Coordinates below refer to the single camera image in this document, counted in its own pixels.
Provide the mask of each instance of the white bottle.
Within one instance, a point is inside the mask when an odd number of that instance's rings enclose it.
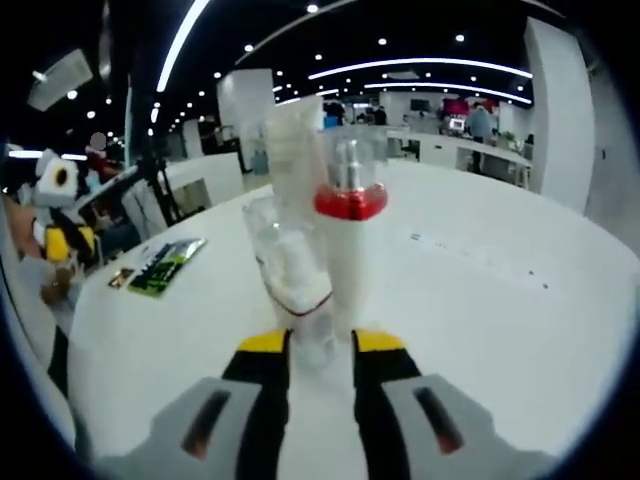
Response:
[[[266,267],[279,324],[293,328],[295,352],[310,366],[326,364],[335,351],[331,282],[304,234],[285,232]]]
[[[376,275],[383,212],[388,196],[376,182],[375,145],[368,139],[331,139],[325,181],[317,188],[316,224],[324,233],[327,269],[336,311],[336,332],[345,337],[352,329],[367,326],[364,317]]]

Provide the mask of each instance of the small card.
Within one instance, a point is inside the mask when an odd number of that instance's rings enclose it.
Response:
[[[113,278],[109,281],[109,286],[116,290],[122,288],[127,279],[133,275],[134,270],[131,268],[121,268],[116,272]]]

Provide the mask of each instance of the black ceiling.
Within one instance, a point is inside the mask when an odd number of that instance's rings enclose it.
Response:
[[[234,68],[272,68],[284,77],[274,84],[291,83],[280,96],[285,100],[298,90],[308,95],[325,88],[347,87],[349,94],[361,90],[364,83],[382,81],[381,74],[407,68],[376,68],[335,75],[322,81],[309,81],[308,75],[354,63],[407,57],[452,57],[480,60],[527,70],[523,33],[526,17],[534,15],[561,22],[554,15],[520,1],[458,0],[455,2],[419,2],[359,0],[325,14],[316,14],[299,24],[245,60],[244,45],[258,45],[270,34],[307,15],[309,0],[211,0],[195,24],[174,66],[167,89],[157,94],[156,84],[164,58],[191,0],[109,0],[112,30],[112,71],[108,81],[97,75],[98,39],[102,29],[104,1],[62,0],[48,2],[37,12],[25,12],[25,18],[40,29],[24,42],[15,43],[12,53],[16,65],[24,67],[12,81],[14,107],[8,131],[10,140],[25,148],[52,147],[74,153],[82,151],[93,132],[123,133],[127,75],[135,90],[135,130],[146,132],[149,112],[155,101],[161,102],[158,133],[166,131],[181,111],[185,118],[215,114],[215,72],[223,75]],[[320,7],[332,1],[315,2]],[[462,33],[464,43],[454,40]],[[378,45],[386,38],[385,46]],[[33,83],[31,70],[46,70],[55,60],[74,48],[82,48],[94,80],[78,89],[78,98],[58,101],[46,112],[25,106],[26,92]],[[314,59],[317,53],[323,59]],[[512,92],[521,78],[503,72],[467,66],[421,65],[412,68],[424,81],[470,84]],[[198,92],[205,91],[204,97]],[[531,98],[530,87],[521,93]],[[111,97],[110,105],[105,99]],[[187,102],[193,102],[191,109]],[[88,119],[86,112],[96,112]]]

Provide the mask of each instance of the white round table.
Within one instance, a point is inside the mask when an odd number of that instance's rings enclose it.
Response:
[[[390,201],[372,323],[488,409],[518,449],[562,455],[589,427],[634,338],[640,261],[584,217],[475,175],[383,167]],[[208,245],[159,299],[107,286],[143,246],[85,285],[69,348],[69,397],[93,454],[121,456],[153,417],[219,376],[247,336],[275,326],[241,209],[264,187],[146,245]]]

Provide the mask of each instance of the booklet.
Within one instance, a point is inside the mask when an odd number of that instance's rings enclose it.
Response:
[[[160,297],[176,274],[206,243],[202,238],[166,243],[145,263],[127,288],[149,297]]]

